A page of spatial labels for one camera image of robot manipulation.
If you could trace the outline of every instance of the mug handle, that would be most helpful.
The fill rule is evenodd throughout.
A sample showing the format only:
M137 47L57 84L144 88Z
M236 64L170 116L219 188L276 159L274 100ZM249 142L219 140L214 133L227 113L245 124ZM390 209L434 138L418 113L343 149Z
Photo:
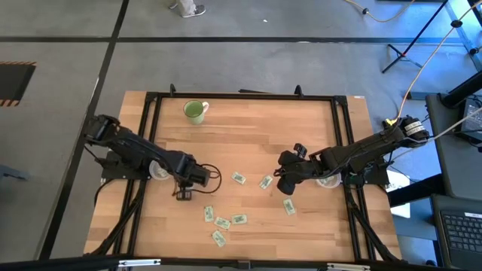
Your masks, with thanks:
M208 111L209 109L209 103L208 102L203 102L203 107L204 107L204 110L203 110L203 114L206 113L206 111Z

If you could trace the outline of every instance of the keyboard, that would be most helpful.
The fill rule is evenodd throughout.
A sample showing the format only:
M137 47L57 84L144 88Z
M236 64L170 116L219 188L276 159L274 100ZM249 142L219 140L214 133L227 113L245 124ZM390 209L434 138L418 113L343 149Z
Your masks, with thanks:
M442 211L449 248L482 254L482 215Z

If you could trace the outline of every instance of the banknote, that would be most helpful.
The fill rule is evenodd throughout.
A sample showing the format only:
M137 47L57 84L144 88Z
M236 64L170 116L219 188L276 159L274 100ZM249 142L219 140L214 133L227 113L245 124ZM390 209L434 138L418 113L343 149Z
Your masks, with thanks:
M231 221L233 222L233 225L246 224L246 223L248 223L248 216L247 215L233 215L231 217Z
M219 227L227 230L227 229L229 229L229 226L231 225L231 222L229 222L228 219L217 217L216 220L214 221L214 224L216 226L219 226Z
M261 187L261 189L266 189L267 187L270 186L272 180L273 178L271 178L271 176L266 175L264 176L263 181L261 181L259 186Z
M239 182L240 184L244 184L244 182L246 181L246 177L239 174L238 172L235 172L232 174L231 178L234 180L234 181L237 181Z
M212 206L204 207L204 221L205 222L214 221L214 210L212 209Z
M212 233L212 238L214 239L216 244L218 244L218 247L226 245L226 239L219 230L216 230L214 233Z
M285 206L286 214L293 215L294 213L296 213L296 210L294 209L294 205L291 199L283 200L283 205Z

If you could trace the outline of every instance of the concrete floor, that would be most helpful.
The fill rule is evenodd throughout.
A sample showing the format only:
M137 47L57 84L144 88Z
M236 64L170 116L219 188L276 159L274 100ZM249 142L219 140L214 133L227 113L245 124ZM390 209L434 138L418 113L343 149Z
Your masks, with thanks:
M378 17L389 17L404 5L359 2ZM415 4L398 20L378 24L361 17L342 0L308 0L302 5L289 0L200 3L208 7L206 15L183 20L165 8L167 1L131 1L120 34L402 38L415 36L438 7ZM5 27L0 36L109 36L120 6L121 0L4 0L0 2L0 25ZM441 38L449 25L450 18L442 11L424 37ZM406 46L396 44L401 49ZM0 108L0 126L8 128L0 133L0 164L32 175L28 181L6 178L0 183L0 262L34 257L105 49L103 43L0 43L0 60L38 62L20 105ZM434 45L417 45L409 56L424 62L434 49ZM117 115L126 90L167 91L171 83L181 92L233 93L240 88L292 93L300 84L309 94L366 96L376 132L381 120L396 114L401 94L418 71L416 66L400 62L382 75L380 70L394 57L385 44L117 44L96 113ZM475 72L461 44L443 46L413 90L446 92ZM404 114L424 118L424 105L409 101ZM434 145L411 152L395 166L416 179L440 172ZM84 155L53 257L81 255L99 174L100 167ZM422 263L432 257L426 253L431 242L405 237L400 241L404 258L410 262ZM414 244L424 245L413 253Z

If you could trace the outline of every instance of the wooden table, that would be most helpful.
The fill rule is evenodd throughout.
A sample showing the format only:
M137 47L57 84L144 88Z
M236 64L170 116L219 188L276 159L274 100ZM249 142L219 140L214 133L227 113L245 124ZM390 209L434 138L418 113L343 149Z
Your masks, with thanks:
M119 115L122 126L138 130L144 99L145 92L126 92ZM194 193L191 201L179 202L171 196L172 179L149 181L136 256L354 261L342 187L326 189L313 180L297 185L291 196L296 214L291 216L283 208L282 201L288 196L276 188L277 178L266 190L259 188L261 179L279 168L280 153L292 150L294 143L305 145L308 153L336 145L329 102L207 99L210 108L204 122L192 126L182 110L186 101L162 100L155 142L162 148L193 154L198 163L216 165L223 176L222 186L214 194ZM355 140L372 135L365 99L350 96L348 102ZM342 133L347 142L343 128ZM230 178L235 171L247 177L244 185ZM217 184L211 180L204 189L211 190ZM126 181L117 180L100 193L85 252L97 248L117 223L125 188ZM385 192L372 185L364 189L372 227L400 257ZM213 206L215 216L228 219L247 214L249 222L223 230L204 222L204 206ZM212 240L215 230L227 240L223 248ZM122 251L126 251L129 232L128 226ZM360 226L358 235L362 255L367 257Z

